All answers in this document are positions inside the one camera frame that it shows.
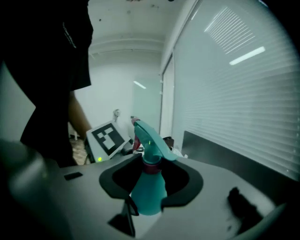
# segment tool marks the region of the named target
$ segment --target spray bottle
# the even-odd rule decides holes
[[[154,215],[161,211],[161,200],[167,197],[165,180],[162,177],[160,164],[162,158],[174,161],[173,154],[157,132],[145,122],[132,119],[135,127],[134,150],[142,143],[144,156],[142,158],[142,174],[131,193],[138,212],[143,215]]]

